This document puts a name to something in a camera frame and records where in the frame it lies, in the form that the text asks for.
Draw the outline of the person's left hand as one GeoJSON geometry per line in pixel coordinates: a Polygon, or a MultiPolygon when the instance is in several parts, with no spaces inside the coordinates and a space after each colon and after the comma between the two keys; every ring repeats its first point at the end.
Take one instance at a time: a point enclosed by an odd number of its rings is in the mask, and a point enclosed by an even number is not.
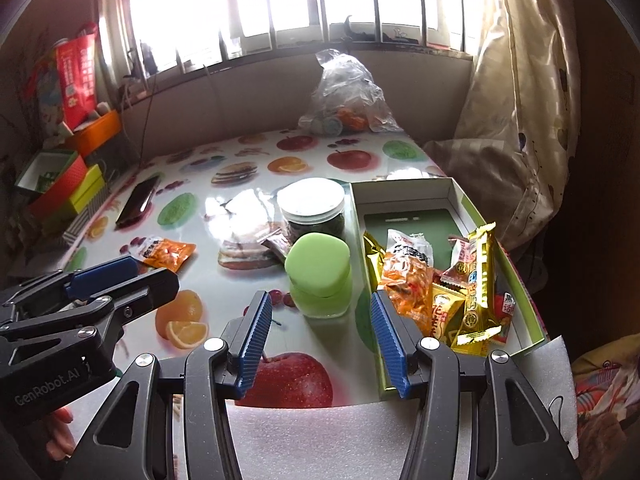
{"type": "Polygon", "coordinates": [[[70,431],[73,420],[73,414],[69,408],[59,408],[43,419],[49,434],[46,450],[56,462],[69,458],[75,451],[76,441],[70,431]]]}

